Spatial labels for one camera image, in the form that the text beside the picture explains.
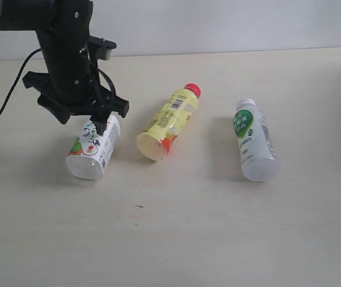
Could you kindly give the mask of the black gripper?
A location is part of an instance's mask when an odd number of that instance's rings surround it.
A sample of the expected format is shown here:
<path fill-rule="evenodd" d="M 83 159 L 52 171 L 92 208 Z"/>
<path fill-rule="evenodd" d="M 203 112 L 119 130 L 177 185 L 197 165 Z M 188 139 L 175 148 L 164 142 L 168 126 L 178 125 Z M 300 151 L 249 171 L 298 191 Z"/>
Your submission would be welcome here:
<path fill-rule="evenodd" d="M 26 88 L 40 92 L 37 102 L 61 123 L 71 115 L 108 115 L 125 118 L 129 101 L 112 94 L 112 85 L 101 85 L 98 60 L 87 51 L 88 32 L 64 33 L 49 29 L 36 35 L 47 66 L 47 73 L 29 71 L 22 81 Z"/>

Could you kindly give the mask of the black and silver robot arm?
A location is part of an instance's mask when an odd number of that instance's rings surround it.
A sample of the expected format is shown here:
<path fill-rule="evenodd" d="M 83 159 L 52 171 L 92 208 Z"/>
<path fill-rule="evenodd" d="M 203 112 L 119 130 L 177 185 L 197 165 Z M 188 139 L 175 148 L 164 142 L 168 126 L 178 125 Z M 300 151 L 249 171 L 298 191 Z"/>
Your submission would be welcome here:
<path fill-rule="evenodd" d="M 125 117 L 129 111 L 98 67 L 117 44 L 90 35 L 92 14 L 92 1 L 0 1 L 0 31 L 36 33 L 47 73 L 28 72 L 23 83 L 39 91 L 38 104 L 62 124 L 88 115 L 104 126 L 110 113 Z"/>

